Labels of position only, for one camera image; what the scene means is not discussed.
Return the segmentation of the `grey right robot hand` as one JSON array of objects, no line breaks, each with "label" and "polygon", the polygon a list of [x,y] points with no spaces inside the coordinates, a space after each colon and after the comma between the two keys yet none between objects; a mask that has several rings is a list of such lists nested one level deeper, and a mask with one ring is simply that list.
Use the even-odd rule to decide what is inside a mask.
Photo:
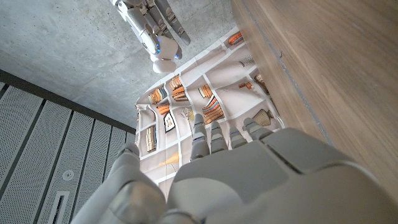
[{"label": "grey right robot hand", "polygon": [[181,25],[167,0],[110,0],[124,21],[150,55],[159,55],[164,49],[161,37],[173,39],[170,26],[185,44],[189,35]]}]

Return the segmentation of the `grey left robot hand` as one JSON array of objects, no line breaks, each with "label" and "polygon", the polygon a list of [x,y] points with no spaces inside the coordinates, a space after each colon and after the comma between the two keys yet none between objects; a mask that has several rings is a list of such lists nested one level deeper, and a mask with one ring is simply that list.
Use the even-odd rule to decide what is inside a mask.
[{"label": "grey left robot hand", "polygon": [[190,162],[170,192],[141,171],[126,143],[73,223],[396,223],[397,201],[365,168],[302,131],[244,120],[247,141],[194,117]]}]

